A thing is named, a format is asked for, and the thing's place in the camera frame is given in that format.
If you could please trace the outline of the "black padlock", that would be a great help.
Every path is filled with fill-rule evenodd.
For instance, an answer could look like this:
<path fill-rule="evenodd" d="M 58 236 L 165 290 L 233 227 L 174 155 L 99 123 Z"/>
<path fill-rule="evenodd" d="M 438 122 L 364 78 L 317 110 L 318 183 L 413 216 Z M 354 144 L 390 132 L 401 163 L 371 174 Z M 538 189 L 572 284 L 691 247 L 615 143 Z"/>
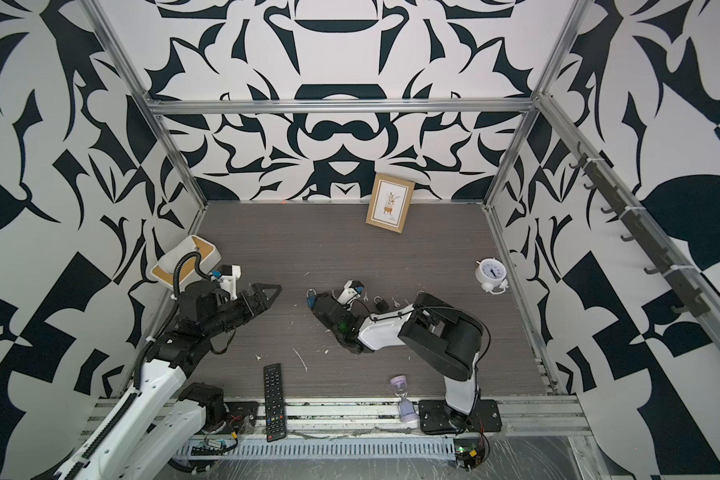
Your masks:
<path fill-rule="evenodd" d="M 388 302 L 381 296 L 375 296 L 373 303 L 378 313 L 386 313 L 390 310 Z"/>

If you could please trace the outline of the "blue padlock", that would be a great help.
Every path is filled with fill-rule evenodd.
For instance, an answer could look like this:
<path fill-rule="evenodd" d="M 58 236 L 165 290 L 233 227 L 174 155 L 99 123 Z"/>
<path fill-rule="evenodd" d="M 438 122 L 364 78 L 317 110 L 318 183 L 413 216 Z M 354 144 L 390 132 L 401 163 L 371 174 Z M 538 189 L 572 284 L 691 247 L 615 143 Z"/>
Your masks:
<path fill-rule="evenodd" d="M 317 299 L 317 292 L 314 289 L 309 289 L 306 294 L 306 303 L 309 309 L 312 309 Z"/>

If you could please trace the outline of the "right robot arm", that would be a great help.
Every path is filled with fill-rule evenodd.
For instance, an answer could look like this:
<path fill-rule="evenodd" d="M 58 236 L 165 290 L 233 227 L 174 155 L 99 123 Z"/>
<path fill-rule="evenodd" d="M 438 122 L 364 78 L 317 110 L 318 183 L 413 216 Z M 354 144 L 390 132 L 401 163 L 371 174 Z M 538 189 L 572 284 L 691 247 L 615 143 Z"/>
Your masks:
<path fill-rule="evenodd" d="M 484 323 L 429 293 L 420 293 L 399 310 L 364 317 L 352 312 L 358 299 L 354 287 L 339 296 L 310 290 L 307 306 L 338 343 L 356 355 L 408 347 L 443 377 L 450 429 L 467 431 L 480 401 L 478 363 L 487 350 L 483 338 L 488 333 Z"/>

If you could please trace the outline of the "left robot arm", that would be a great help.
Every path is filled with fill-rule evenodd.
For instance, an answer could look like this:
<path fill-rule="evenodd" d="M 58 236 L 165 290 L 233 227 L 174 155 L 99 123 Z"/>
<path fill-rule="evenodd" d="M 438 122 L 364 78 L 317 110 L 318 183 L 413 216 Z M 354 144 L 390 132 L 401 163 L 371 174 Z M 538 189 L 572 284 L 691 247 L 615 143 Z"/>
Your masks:
<path fill-rule="evenodd" d="M 281 291 L 253 283 L 232 294 L 201 279 L 175 292 L 172 327 L 139 354 L 132 385 L 54 478 L 152 479 L 193 435 L 222 423 L 222 389 L 186 381 L 215 336 L 265 313 Z"/>

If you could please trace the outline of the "purple hourglass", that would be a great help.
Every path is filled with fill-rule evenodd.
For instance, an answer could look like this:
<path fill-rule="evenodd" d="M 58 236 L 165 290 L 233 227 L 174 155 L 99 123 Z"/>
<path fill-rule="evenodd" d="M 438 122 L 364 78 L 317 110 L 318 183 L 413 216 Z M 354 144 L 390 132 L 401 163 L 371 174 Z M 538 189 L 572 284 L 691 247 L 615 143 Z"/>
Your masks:
<path fill-rule="evenodd" d="M 395 396 L 398 398 L 398 410 L 400 421 L 404 424 L 410 424 L 418 421 L 413 402 L 409 398 L 407 377 L 405 375 L 397 375 L 389 381 Z"/>

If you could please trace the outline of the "black remote control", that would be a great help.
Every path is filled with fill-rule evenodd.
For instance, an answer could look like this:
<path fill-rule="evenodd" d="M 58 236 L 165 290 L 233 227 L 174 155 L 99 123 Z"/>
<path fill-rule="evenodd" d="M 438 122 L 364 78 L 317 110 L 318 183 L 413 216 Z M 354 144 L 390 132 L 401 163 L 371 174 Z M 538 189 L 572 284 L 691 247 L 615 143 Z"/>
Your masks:
<path fill-rule="evenodd" d="M 285 399 L 283 393 L 282 368 L 280 363 L 270 364 L 263 369 L 265 435 L 268 442 L 287 437 Z"/>

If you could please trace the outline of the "left circuit board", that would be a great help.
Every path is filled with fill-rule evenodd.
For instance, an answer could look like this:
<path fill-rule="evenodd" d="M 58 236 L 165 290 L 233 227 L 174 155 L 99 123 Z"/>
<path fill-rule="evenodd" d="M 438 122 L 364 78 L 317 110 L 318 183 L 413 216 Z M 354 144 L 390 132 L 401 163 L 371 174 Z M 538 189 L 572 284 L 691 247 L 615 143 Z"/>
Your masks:
<path fill-rule="evenodd" d="M 238 444 L 239 439 L 236 435 L 221 439 L 205 438 L 190 448 L 190 455 L 194 457 L 225 456 L 234 451 Z"/>

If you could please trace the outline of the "circuit board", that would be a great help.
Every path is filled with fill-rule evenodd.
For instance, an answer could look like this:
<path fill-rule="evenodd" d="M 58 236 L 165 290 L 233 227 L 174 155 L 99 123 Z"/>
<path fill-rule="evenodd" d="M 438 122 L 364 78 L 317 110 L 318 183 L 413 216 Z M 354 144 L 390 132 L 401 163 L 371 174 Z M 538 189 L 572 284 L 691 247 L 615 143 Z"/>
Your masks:
<path fill-rule="evenodd" d="M 236 435 L 221 439 L 205 438 L 190 448 L 190 455 L 194 457 L 225 456 L 234 451 L 238 444 L 239 439 Z"/>
<path fill-rule="evenodd" d="M 480 466 L 490 455 L 490 443 L 469 439 L 454 440 L 455 465 L 467 471 Z"/>

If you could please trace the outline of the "white alarm clock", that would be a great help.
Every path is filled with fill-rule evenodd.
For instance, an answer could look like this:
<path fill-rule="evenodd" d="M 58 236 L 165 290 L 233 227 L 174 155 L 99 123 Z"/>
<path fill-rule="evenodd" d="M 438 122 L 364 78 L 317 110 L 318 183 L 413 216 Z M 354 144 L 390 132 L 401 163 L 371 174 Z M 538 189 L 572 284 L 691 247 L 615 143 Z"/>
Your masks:
<path fill-rule="evenodd" d="M 507 267 L 495 258 L 485 258 L 477 262 L 475 278 L 485 293 L 501 295 L 508 289 Z"/>

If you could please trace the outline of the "right circuit board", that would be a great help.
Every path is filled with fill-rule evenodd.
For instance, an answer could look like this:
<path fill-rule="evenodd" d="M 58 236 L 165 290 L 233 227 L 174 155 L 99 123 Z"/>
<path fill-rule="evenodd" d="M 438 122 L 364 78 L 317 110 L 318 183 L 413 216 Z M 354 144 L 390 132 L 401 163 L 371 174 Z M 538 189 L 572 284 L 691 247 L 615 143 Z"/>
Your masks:
<path fill-rule="evenodd" d="M 469 439 L 454 440 L 455 465 L 467 471 L 480 466 L 490 455 L 490 443 Z"/>

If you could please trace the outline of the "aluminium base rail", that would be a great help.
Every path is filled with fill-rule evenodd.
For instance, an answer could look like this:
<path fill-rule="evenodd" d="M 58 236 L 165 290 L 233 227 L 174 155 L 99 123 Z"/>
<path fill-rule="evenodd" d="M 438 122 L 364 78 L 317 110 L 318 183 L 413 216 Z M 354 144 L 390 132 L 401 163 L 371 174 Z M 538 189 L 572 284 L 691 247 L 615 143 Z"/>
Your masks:
<path fill-rule="evenodd" d="M 391 398 L 291 398 L 286 401 L 288 434 L 300 437 L 370 437 L 422 434 L 399 418 Z M 504 396 L 481 403 L 474 424 L 503 436 L 590 436 L 592 430 L 575 396 Z"/>

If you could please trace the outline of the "wooden picture frame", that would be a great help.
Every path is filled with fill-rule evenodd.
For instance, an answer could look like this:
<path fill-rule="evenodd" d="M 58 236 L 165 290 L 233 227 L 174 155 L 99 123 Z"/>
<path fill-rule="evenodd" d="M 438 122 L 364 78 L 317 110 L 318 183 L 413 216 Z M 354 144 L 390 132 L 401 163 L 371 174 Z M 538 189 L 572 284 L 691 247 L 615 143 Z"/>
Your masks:
<path fill-rule="evenodd" d="M 378 173 L 374 180 L 366 223 L 402 233 L 413 198 L 415 183 Z"/>

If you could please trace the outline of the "wall hook rail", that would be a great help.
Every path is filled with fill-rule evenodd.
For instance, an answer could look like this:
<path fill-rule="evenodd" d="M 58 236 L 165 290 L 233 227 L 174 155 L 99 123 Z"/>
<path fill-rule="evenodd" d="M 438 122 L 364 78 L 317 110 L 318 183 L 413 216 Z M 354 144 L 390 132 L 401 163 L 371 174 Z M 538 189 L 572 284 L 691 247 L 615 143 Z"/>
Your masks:
<path fill-rule="evenodd" d="M 661 276 L 677 295 L 681 306 L 673 311 L 689 313 L 695 318 L 710 314 L 712 302 L 698 268 L 679 252 L 647 207 L 637 200 L 607 160 L 580 152 L 571 167 L 582 171 L 589 179 L 586 189 L 603 197 L 606 206 L 601 212 L 619 220 L 627 229 L 628 233 L 621 240 L 639 245 L 649 259 L 650 265 L 643 269 L 644 273 Z"/>

